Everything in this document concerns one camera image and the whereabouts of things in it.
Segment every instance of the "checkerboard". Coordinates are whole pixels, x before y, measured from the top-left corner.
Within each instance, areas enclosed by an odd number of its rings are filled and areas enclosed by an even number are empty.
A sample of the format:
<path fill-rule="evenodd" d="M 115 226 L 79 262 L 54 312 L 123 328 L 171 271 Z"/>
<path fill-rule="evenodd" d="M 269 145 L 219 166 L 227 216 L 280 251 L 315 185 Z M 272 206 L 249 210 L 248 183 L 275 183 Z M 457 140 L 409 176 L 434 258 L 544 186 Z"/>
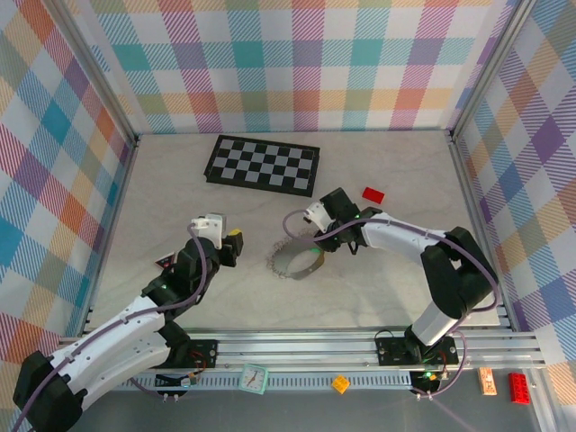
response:
<path fill-rule="evenodd" d="M 312 196 L 316 147 L 220 135 L 204 175 L 208 183 Z"/>

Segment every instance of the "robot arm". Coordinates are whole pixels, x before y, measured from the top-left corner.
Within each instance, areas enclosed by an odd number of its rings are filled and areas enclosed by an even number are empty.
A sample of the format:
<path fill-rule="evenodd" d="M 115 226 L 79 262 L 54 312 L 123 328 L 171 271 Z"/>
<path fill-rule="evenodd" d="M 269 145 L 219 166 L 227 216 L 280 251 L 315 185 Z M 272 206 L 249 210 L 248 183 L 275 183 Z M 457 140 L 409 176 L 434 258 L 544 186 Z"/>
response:
<path fill-rule="evenodd" d="M 34 430 L 69 430 L 106 392 L 135 374 L 188 354 L 190 338 L 174 319 L 202 300 L 221 266 L 236 265 L 243 246 L 238 230 L 222 238 L 225 218 L 221 215 L 206 215 L 193 220 L 191 226 L 199 231 L 206 257 L 206 282 L 201 292 L 197 292 L 202 279 L 201 255 L 190 239 L 175 264 L 150 281 L 118 315 L 71 346 L 48 357 L 36 351 L 24 360 L 13 395 L 22 411 L 45 378 L 53 374 L 26 413 Z"/>
<path fill-rule="evenodd" d="M 400 341 L 393 341 L 395 352 L 381 359 L 381 364 L 414 365 L 433 355 L 439 344 L 453 344 L 446 333 L 492 292 L 491 282 L 478 265 L 487 270 L 495 283 L 498 281 L 468 230 L 424 229 L 396 220 L 379 209 L 368 207 L 360 211 L 341 188 L 311 205 L 305 220 L 319 227 L 316 244 L 325 251 L 334 252 L 344 243 L 353 255 L 359 246 L 386 248 L 423 266 L 432 302 L 406 329 L 401 346 Z M 332 236 L 325 234 L 335 231 Z"/>

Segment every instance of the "red lego brick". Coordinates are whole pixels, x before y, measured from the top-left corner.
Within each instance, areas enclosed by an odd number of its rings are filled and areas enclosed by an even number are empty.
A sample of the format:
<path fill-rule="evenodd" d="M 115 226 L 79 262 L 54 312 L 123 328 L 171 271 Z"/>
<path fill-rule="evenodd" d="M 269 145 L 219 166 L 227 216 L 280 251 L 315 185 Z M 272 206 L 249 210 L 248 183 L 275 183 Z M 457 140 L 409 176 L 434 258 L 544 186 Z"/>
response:
<path fill-rule="evenodd" d="M 509 373 L 508 378 L 510 380 L 510 396 L 512 401 L 524 405 L 530 403 L 530 393 L 528 391 L 526 376 L 523 373 Z"/>
<path fill-rule="evenodd" d="M 366 200 L 372 201 L 373 203 L 382 204 L 384 199 L 384 192 L 377 191 L 372 187 L 366 187 L 362 197 Z"/>

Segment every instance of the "plaid wall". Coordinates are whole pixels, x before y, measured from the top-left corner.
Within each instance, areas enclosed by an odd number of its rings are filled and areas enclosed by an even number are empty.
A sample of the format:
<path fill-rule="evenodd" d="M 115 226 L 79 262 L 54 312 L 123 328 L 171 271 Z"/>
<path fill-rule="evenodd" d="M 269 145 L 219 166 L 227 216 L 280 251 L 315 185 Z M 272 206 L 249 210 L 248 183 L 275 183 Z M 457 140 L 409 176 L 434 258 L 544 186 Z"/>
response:
<path fill-rule="evenodd" d="M 0 2 L 0 430 L 20 362 L 81 320 L 125 141 L 41 1 Z"/>
<path fill-rule="evenodd" d="M 174 133 L 444 128 L 516 1 L 66 3 L 135 129 Z"/>
<path fill-rule="evenodd" d="M 576 2 L 540 0 L 462 151 L 522 329 L 576 425 Z"/>

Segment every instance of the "metal bracket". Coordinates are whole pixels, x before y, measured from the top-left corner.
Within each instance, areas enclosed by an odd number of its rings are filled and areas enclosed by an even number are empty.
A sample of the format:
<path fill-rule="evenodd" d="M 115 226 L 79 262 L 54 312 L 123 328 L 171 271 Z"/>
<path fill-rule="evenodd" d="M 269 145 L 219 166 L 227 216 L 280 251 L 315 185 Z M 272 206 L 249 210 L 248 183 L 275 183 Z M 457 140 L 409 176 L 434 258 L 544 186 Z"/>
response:
<path fill-rule="evenodd" d="M 216 367 L 218 341 L 216 339 L 191 339 L 172 348 L 168 359 L 155 369 L 189 370 L 198 367 L 198 359 L 203 359 L 206 369 Z"/>
<path fill-rule="evenodd" d="M 452 337 L 440 339 L 421 362 L 408 355 L 405 337 L 378 337 L 375 342 L 378 353 L 378 365 L 380 366 L 437 366 L 444 363 L 446 365 L 458 365 L 458 352 Z"/>

